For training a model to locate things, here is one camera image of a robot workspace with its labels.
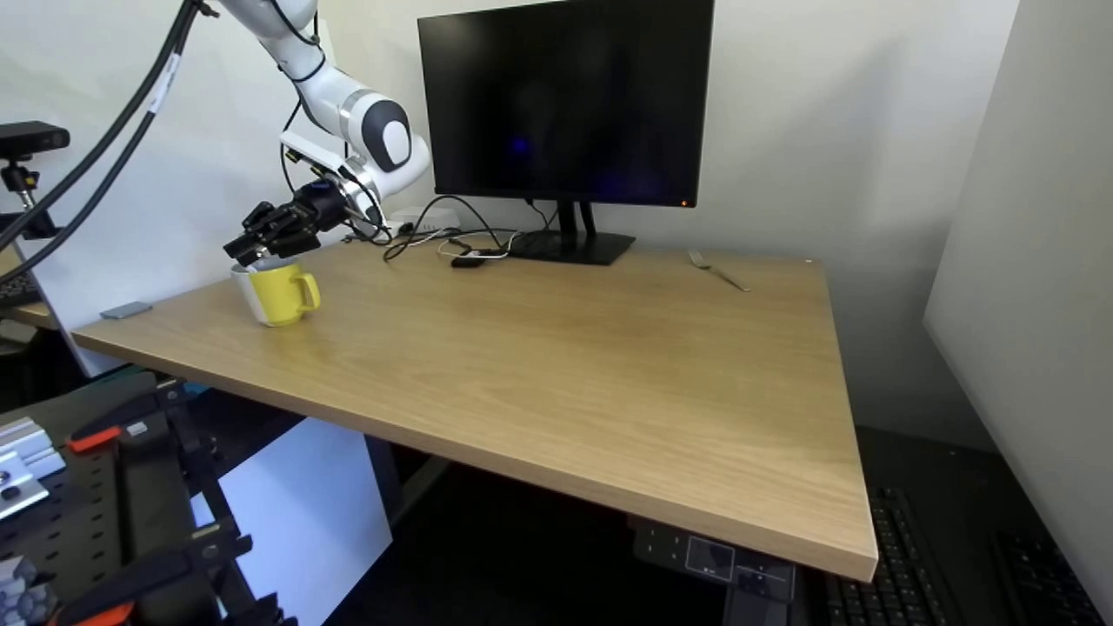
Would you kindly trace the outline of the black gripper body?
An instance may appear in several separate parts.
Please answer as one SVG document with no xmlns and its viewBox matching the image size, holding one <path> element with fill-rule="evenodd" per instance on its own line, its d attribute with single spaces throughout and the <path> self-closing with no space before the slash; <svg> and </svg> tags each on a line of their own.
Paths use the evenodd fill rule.
<svg viewBox="0 0 1113 626">
<path fill-rule="evenodd" d="M 322 179 L 303 184 L 286 204 L 262 202 L 247 213 L 242 234 L 258 237 L 266 256 L 292 256 L 314 249 L 319 237 L 342 227 L 342 204 Z"/>
</svg>

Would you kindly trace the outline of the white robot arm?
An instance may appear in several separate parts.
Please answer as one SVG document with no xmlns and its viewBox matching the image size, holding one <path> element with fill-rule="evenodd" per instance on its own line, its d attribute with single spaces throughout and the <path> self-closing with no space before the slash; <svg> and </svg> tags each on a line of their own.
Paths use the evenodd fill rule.
<svg viewBox="0 0 1113 626">
<path fill-rule="evenodd" d="M 335 227 L 347 227 L 361 240 L 385 240 L 384 202 L 431 168 L 431 148 L 414 131 L 404 103 L 368 91 L 326 59 L 309 35 L 317 0 L 223 3 L 276 59 L 306 118 L 339 140 L 339 148 L 329 148 L 299 131 L 278 137 L 278 148 L 303 159 L 314 179 L 296 186 L 286 204 L 262 202 L 251 207 L 226 253 L 239 269 L 266 256 L 296 256 L 314 249 Z"/>
</svg>

